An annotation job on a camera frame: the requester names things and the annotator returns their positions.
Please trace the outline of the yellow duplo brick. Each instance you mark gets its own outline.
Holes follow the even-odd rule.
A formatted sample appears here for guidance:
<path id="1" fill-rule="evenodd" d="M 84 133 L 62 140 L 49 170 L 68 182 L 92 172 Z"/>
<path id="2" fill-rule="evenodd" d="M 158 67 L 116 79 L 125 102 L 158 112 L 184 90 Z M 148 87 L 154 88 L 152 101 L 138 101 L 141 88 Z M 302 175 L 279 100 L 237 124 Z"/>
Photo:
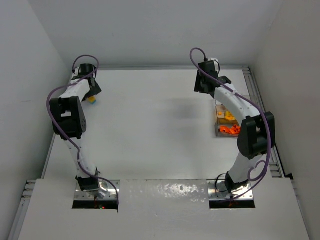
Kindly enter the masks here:
<path id="1" fill-rule="evenodd" d="M 228 121 L 234 121 L 236 118 L 233 116 L 233 114 L 230 111 L 226 111 L 224 113 L 224 118 Z"/>

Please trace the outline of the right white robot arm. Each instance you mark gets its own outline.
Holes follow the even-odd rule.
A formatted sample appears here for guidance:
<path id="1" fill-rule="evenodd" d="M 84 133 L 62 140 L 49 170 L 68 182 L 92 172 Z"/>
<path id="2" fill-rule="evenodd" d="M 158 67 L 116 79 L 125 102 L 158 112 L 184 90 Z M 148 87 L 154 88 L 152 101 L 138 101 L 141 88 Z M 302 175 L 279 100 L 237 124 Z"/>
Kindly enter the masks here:
<path id="1" fill-rule="evenodd" d="M 271 150 L 275 146 L 275 116 L 264 112 L 253 101 L 238 93 L 232 81 L 219 76 L 218 61 L 205 58 L 198 64 L 195 92 L 208 94 L 222 103 L 240 126 L 237 137 L 239 154 L 226 173 L 223 192 L 231 193 L 248 182 L 261 180 L 267 170 Z"/>

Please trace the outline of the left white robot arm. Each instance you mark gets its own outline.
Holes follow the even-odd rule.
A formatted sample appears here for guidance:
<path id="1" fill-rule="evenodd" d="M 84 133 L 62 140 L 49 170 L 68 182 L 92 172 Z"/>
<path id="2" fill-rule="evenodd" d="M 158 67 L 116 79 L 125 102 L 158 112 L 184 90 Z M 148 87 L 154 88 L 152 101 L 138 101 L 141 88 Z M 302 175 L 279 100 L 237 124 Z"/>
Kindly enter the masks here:
<path id="1" fill-rule="evenodd" d="M 89 63 L 74 68 L 70 86 L 62 95 L 48 102 L 51 115 L 57 123 L 53 125 L 53 130 L 68 146 L 77 169 L 75 179 L 80 190 L 91 194 L 98 192 L 101 186 L 97 179 L 97 167 L 84 154 L 83 138 L 87 121 L 82 102 L 102 91 L 96 82 L 96 71 L 97 67 Z"/>

